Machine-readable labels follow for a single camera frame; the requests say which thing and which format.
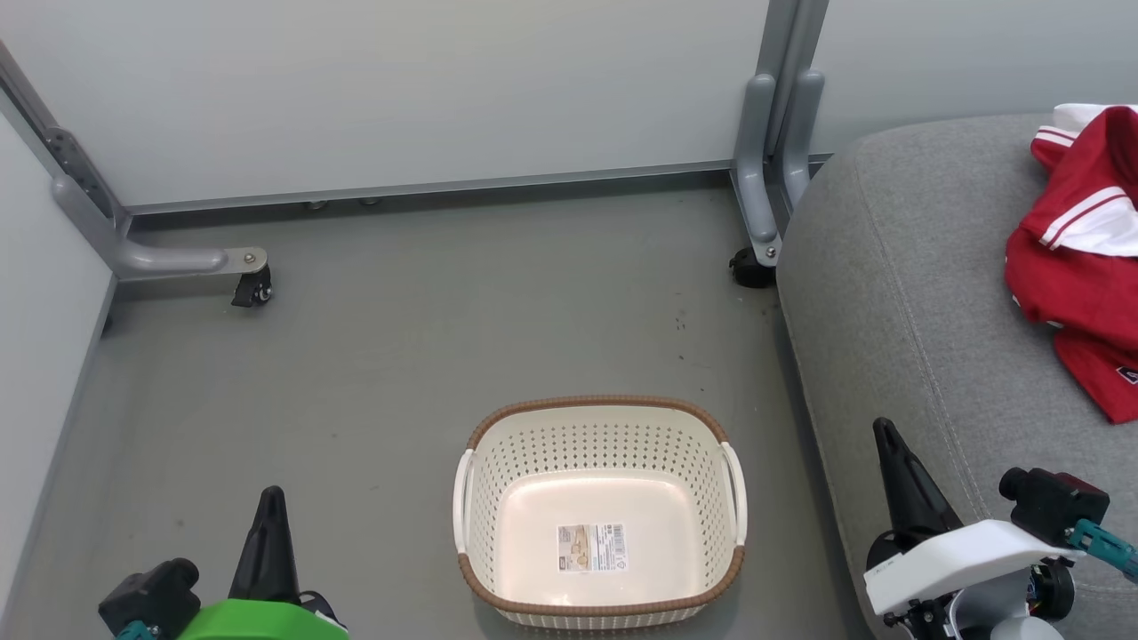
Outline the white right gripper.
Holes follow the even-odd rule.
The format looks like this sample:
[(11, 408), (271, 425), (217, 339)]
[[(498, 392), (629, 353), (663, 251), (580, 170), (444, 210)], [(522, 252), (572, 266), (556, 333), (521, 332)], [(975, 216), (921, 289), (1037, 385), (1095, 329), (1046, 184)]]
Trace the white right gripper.
[(1031, 567), (1074, 563), (1081, 552), (1005, 520), (960, 528), (894, 422), (877, 418), (873, 433), (894, 543), (918, 544), (865, 572), (874, 615), (912, 639), (1061, 639), (1047, 620), (1031, 615)]

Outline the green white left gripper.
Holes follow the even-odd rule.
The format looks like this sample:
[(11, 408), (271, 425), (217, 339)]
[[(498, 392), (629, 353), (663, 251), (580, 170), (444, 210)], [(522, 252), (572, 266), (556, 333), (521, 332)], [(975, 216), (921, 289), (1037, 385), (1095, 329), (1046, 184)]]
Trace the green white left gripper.
[(284, 490), (259, 494), (228, 598), (198, 612), (180, 639), (346, 639), (347, 631), (300, 602)]

